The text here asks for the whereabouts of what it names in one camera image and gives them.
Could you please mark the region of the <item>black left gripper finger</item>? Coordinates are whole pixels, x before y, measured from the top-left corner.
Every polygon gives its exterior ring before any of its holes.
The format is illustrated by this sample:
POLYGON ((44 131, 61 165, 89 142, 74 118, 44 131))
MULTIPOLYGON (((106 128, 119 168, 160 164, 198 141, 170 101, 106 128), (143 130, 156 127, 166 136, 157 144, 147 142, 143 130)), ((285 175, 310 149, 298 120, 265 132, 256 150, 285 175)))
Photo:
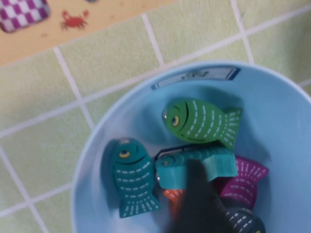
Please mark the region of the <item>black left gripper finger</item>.
POLYGON ((187 161, 187 187, 169 233, 232 233, 226 216, 206 170, 199 160, 187 161))

